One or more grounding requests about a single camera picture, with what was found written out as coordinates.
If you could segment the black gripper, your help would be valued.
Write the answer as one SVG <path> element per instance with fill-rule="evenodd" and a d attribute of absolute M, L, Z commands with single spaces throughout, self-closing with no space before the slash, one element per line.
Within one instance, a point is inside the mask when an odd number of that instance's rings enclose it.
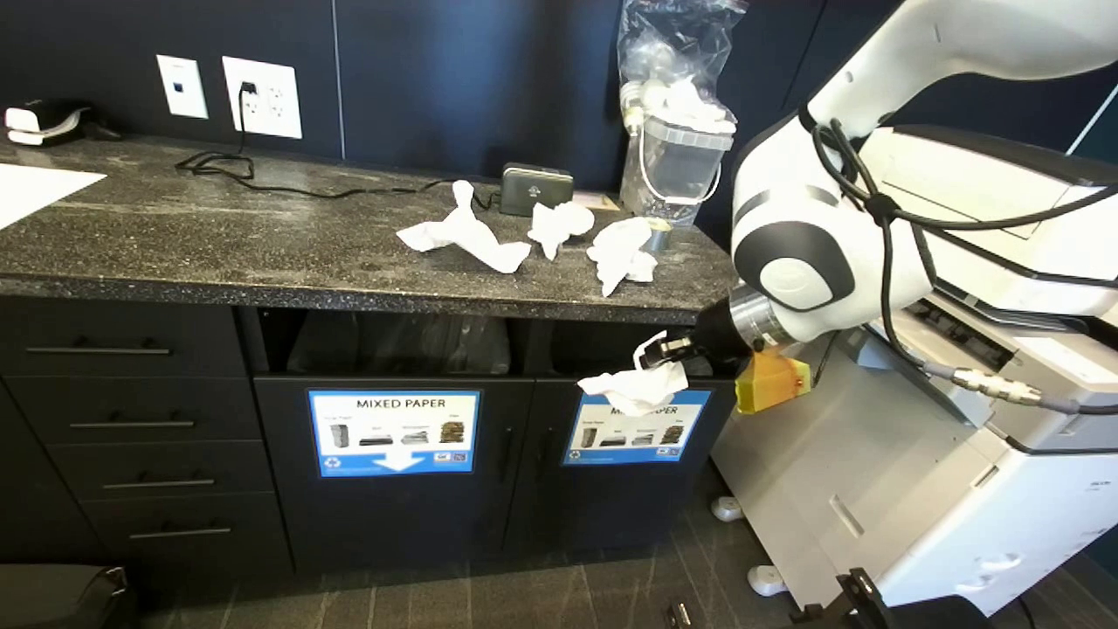
<path fill-rule="evenodd" d="M 707 359 L 710 367 L 742 367 L 756 358 L 750 343 L 734 325 L 730 304 L 707 309 L 692 330 L 660 343 L 665 359 Z"/>

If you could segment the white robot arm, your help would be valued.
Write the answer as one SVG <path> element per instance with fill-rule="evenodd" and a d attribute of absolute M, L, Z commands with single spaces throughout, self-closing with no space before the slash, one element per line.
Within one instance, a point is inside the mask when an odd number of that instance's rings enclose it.
<path fill-rule="evenodd" d="M 734 170 L 738 289 L 675 340 L 675 358 L 747 359 L 879 323 L 934 289 L 922 245 L 941 232 L 1010 232 L 1088 220 L 1109 187 L 1070 189 L 965 146 L 901 143 L 909 170 L 962 210 L 916 215 L 886 189 L 870 146 L 926 86 L 974 75 L 1060 79 L 1118 63 L 1118 0 L 901 0 L 901 8 Z"/>

